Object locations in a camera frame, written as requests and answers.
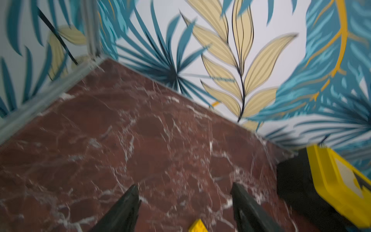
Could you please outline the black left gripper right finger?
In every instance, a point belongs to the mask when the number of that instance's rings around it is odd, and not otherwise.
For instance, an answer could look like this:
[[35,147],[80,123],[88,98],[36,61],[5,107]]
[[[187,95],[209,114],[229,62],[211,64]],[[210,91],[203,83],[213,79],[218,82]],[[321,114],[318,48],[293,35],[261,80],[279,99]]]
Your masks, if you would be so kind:
[[283,229],[244,189],[233,183],[231,189],[234,220],[239,232],[282,232]]

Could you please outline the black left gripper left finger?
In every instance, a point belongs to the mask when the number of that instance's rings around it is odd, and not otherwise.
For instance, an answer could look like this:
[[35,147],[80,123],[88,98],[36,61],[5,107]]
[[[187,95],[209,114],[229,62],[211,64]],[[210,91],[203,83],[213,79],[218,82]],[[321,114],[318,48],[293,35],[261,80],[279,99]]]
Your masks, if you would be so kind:
[[90,232],[134,232],[141,206],[137,185],[132,185]]

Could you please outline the yellow small lego brick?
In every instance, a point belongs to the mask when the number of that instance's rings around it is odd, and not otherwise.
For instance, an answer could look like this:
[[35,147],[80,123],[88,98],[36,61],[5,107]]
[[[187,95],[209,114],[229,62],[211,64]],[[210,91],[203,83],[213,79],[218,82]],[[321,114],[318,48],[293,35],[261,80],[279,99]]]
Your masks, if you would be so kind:
[[201,219],[197,219],[188,228],[188,232],[208,232],[206,226]]

